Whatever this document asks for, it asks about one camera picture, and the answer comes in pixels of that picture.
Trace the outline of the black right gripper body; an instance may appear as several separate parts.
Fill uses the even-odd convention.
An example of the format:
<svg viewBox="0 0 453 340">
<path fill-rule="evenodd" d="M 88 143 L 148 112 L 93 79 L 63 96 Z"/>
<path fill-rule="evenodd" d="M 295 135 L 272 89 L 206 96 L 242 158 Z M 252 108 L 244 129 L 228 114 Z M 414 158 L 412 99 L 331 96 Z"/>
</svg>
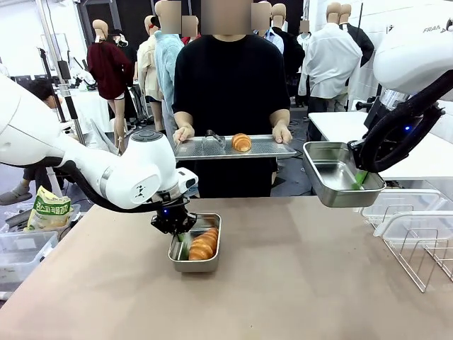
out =
<svg viewBox="0 0 453 340">
<path fill-rule="evenodd" d="M 370 128 L 370 164 L 395 165 L 405 159 L 430 131 L 430 106 L 406 101 Z"/>
</svg>

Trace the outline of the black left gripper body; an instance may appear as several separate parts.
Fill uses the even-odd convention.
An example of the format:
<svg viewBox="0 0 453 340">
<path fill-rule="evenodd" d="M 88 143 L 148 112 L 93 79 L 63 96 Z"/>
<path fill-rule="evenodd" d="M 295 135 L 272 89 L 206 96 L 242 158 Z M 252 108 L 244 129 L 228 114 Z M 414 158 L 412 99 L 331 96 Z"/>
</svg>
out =
<svg viewBox="0 0 453 340">
<path fill-rule="evenodd" d="M 151 225 L 164 234 L 189 232 L 197 222 L 197 214 L 189 212 L 189 200 L 175 200 L 162 205 L 151 219 Z"/>
</svg>

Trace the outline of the person's right hand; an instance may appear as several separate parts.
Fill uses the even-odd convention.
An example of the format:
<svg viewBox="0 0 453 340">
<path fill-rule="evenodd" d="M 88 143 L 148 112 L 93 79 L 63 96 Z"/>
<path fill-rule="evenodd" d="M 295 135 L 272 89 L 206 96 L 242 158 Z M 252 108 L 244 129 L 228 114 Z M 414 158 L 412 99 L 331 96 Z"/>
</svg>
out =
<svg viewBox="0 0 453 340">
<path fill-rule="evenodd" d="M 173 141 L 176 145 L 179 145 L 186 140 L 194 137 L 195 131 L 191 125 L 184 125 L 183 127 L 178 128 L 173 134 Z"/>
</svg>

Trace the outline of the person's left hand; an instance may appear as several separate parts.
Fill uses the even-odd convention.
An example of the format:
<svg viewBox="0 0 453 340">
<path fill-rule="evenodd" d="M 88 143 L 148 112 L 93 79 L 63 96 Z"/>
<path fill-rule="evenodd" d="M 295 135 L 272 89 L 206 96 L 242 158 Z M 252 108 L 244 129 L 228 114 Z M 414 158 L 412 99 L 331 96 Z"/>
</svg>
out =
<svg viewBox="0 0 453 340">
<path fill-rule="evenodd" d="M 278 144 L 289 144 L 292 134 L 285 123 L 278 123 L 273 128 L 273 138 Z"/>
</svg>

